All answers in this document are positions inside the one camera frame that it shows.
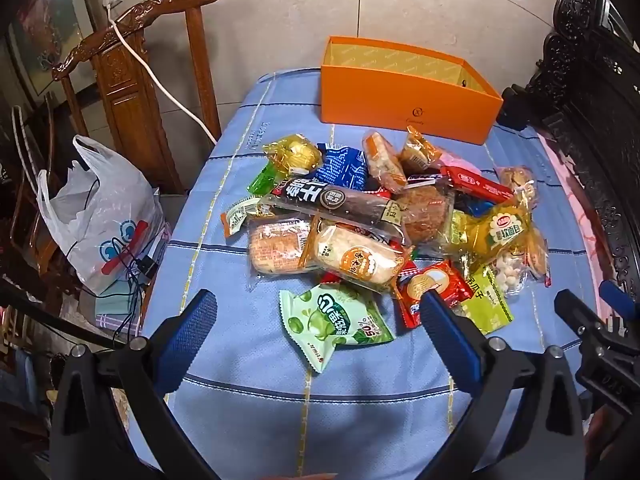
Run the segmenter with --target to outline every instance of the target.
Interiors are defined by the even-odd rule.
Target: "pink cloth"
[[[584,248],[589,258],[591,269],[591,279],[596,293],[596,308],[600,319],[607,319],[611,315],[611,307],[599,296],[598,288],[602,280],[610,280],[614,277],[614,267],[607,241],[600,224],[600,219],[595,209],[589,203],[584,192],[584,186],[575,177],[573,163],[569,159],[561,160],[546,143],[546,139],[538,134],[542,146],[551,161],[551,165],[556,170],[556,175],[562,184],[562,189],[569,200],[575,219],[580,227]]]

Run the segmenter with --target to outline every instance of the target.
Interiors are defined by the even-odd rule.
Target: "pile of snacks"
[[[496,168],[494,182],[411,126],[399,152],[372,130],[362,150],[301,134],[263,149],[250,195],[221,215],[225,237],[247,224],[254,275],[318,274],[304,294],[280,291],[284,330],[318,373],[337,345],[394,339],[372,292],[391,294],[412,329],[435,289],[489,333],[513,320],[505,298],[550,285],[528,168]],[[437,262],[418,266],[416,254]]]

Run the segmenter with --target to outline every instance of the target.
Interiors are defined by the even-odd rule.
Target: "tiled wall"
[[[119,14],[141,0],[124,0]],[[317,66],[330,34],[418,44],[467,59],[501,92],[524,85],[542,56],[556,0],[219,0],[203,8],[216,97],[224,124],[261,75]],[[146,30],[151,66],[178,100],[199,113],[182,16]],[[204,134],[163,95],[158,101],[183,182],[206,153]],[[104,125],[95,129],[104,132]]]

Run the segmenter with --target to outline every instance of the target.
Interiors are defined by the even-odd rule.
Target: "white plastic bag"
[[[41,171],[38,208],[80,281],[100,294],[143,253],[164,217],[144,175],[126,158],[89,137],[75,136],[74,146],[89,171],[73,161],[52,199]]]

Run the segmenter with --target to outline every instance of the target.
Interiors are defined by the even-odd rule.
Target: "blue gripper pad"
[[[622,319],[632,320],[638,318],[634,300],[623,290],[620,290],[611,280],[604,280],[600,283],[598,294],[613,310],[620,314]]]
[[[165,319],[151,336],[154,389],[159,396],[178,389],[217,314],[216,297],[203,288],[180,316]]]
[[[458,389],[478,395],[484,368],[484,352],[478,345],[484,341],[482,333],[470,319],[456,316],[435,290],[420,298],[420,320]]]

